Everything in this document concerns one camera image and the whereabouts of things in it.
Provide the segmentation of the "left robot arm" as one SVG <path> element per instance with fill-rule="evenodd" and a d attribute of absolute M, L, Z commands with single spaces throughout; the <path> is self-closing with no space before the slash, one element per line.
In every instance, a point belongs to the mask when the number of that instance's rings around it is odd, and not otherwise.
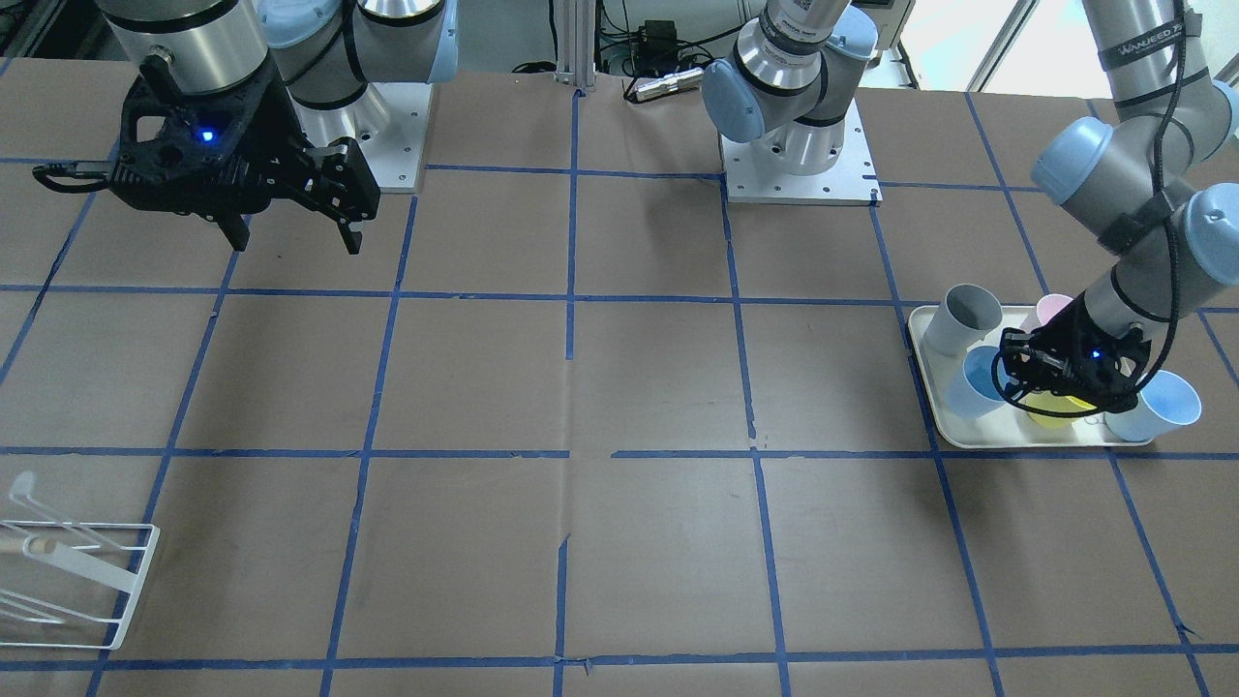
<path fill-rule="evenodd" d="M 1000 394 L 1018 409 L 1053 392 L 1124 413 L 1163 368 L 1180 319 L 1237 284 L 1237 184 L 1183 180 L 1237 132 L 1237 92 L 1211 76 L 1186 1 L 1084 10 L 1119 123 L 1070 123 L 1031 177 L 1116 262 L 1047 326 L 1005 329 L 990 371 L 1009 376 Z M 705 67 L 712 125 L 735 144 L 777 137 L 790 172 L 831 167 L 877 40 L 849 1 L 767 2 Z"/>

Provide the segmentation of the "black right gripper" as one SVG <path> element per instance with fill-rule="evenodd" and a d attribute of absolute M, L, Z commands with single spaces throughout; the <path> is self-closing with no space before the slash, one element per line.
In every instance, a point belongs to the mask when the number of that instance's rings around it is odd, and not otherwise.
<path fill-rule="evenodd" d="M 235 85 L 204 94 L 182 92 L 164 56 L 142 58 L 121 105 L 107 189 L 136 210 L 214 215 L 235 253 L 252 241 L 252 215 L 290 197 L 331 218 L 356 256 L 380 203 L 356 137 L 322 147 L 304 137 L 270 56 Z"/>

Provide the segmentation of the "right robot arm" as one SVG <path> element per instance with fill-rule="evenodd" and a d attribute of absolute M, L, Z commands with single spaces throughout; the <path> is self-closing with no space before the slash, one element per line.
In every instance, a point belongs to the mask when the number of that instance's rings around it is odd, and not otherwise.
<path fill-rule="evenodd" d="M 458 66 L 455 1 L 102 1 L 138 66 L 115 158 L 76 176 L 136 210 L 198 215 L 243 251 L 245 215 L 287 199 L 358 255 L 403 119 L 380 85 Z"/>

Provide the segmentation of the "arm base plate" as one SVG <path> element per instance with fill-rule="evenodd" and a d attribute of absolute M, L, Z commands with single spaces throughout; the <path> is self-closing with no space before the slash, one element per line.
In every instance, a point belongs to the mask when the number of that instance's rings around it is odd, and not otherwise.
<path fill-rule="evenodd" d="M 369 83 L 349 105 L 294 106 L 313 145 L 323 147 L 336 137 L 354 137 L 384 193 L 415 194 L 434 94 L 432 84 L 380 82 Z"/>
<path fill-rule="evenodd" d="M 876 206 L 883 199 L 856 102 L 841 123 L 790 123 L 757 140 L 717 137 L 727 198 L 738 203 Z"/>

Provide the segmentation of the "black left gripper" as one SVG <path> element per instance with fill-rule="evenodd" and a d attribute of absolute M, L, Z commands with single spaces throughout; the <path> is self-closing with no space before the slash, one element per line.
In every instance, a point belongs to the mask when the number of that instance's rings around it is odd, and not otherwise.
<path fill-rule="evenodd" d="M 1052 392 L 1101 411 L 1132 410 L 1151 349 L 1141 323 L 1120 337 L 1106 334 L 1077 297 L 1035 331 L 1001 331 L 1001 366 L 1010 379 L 1001 394 L 1018 400 Z"/>

